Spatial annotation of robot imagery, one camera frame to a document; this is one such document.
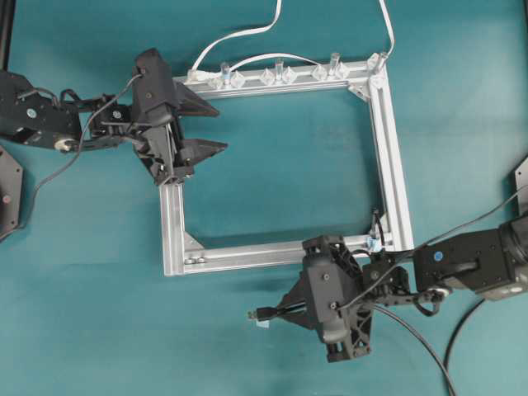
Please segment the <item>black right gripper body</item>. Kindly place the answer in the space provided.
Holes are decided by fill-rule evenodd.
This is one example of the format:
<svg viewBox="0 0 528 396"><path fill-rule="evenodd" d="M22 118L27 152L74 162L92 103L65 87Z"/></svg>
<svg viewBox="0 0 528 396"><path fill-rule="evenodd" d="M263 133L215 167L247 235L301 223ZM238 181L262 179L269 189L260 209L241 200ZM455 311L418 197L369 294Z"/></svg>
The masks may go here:
<svg viewBox="0 0 528 396"><path fill-rule="evenodd" d="M357 343L361 339L361 333L357 329L357 317L350 312L347 306L354 298L359 296L364 291L362 271L359 263L354 258L346 246L343 237L341 236L320 236L308 239L302 242L305 256L322 252L329 255L332 261L335 262L345 273L346 279L343 281L343 289L345 291L345 302L341 303L338 308L338 313L343 317L345 323L350 330L344 340L338 344L325 345L327 348L327 360L330 363L347 361L356 357L359 347Z"/></svg>

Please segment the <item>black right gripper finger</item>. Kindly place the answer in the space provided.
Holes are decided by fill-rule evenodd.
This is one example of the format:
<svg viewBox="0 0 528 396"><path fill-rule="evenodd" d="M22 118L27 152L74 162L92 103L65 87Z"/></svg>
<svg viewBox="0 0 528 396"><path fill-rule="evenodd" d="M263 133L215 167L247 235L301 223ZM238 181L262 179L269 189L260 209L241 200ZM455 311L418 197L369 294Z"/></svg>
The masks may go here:
<svg viewBox="0 0 528 396"><path fill-rule="evenodd" d="M277 309L300 309L306 305L306 298L304 296L304 279L303 273L299 273L299 279L294 286L286 293L280 303L276 306Z"/></svg>
<svg viewBox="0 0 528 396"><path fill-rule="evenodd" d="M308 313L306 311L285 313L284 320L286 322L293 323L308 330L315 329L313 320L308 316Z"/></svg>

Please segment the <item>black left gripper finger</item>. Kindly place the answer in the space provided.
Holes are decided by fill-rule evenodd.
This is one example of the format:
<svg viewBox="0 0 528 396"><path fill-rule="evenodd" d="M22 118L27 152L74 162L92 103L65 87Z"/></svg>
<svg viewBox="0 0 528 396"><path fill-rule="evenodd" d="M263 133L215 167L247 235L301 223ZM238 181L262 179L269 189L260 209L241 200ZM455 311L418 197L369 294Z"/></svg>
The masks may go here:
<svg viewBox="0 0 528 396"><path fill-rule="evenodd" d="M206 139L184 139L177 150L177 164L179 166L195 166L208 158L222 153L227 144Z"/></svg>
<svg viewBox="0 0 528 396"><path fill-rule="evenodd" d="M216 117L219 111L208 101L201 98L182 82L174 82L176 107L172 111L173 118L181 116Z"/></svg>

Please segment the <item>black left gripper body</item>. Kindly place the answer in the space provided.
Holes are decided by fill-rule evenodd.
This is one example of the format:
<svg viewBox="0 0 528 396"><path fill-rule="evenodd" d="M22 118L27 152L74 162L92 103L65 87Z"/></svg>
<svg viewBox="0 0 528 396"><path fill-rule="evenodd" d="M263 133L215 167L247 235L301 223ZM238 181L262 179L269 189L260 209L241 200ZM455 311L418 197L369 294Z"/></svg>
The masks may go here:
<svg viewBox="0 0 528 396"><path fill-rule="evenodd" d="M189 92L184 84L176 82L168 98L150 104L154 92L134 88L132 120L138 139L134 151L158 186L180 184L195 174L192 163L180 156L183 133L179 118Z"/></svg>

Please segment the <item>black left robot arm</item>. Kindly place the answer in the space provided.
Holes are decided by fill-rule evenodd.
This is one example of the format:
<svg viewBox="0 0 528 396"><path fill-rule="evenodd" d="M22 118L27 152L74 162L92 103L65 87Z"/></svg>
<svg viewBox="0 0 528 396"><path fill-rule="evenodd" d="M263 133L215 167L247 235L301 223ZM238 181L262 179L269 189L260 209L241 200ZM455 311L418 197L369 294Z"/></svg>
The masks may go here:
<svg viewBox="0 0 528 396"><path fill-rule="evenodd" d="M133 94L129 106L111 95L81 100L68 91L56 97L20 74L3 71L1 137L64 153L129 142L158 186L184 182L196 164L227 148L221 142L185 138L181 117L215 117L219 112L184 84L142 73L126 87Z"/></svg>

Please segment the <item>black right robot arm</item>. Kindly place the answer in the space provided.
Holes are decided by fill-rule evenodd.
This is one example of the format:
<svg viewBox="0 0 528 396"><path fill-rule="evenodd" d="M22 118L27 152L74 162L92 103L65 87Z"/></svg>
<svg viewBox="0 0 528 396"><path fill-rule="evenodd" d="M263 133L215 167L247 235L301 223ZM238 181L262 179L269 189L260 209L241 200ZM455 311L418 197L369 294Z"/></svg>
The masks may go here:
<svg viewBox="0 0 528 396"><path fill-rule="evenodd" d="M309 239L303 249L299 279L269 312L271 318L316 331L330 362L370 353L375 304L409 304L433 316L454 288L471 290L485 300L527 290L526 216L407 252L414 291L408 272L396 262L403 252L371 253L369 263L360 265L341 236Z"/></svg>

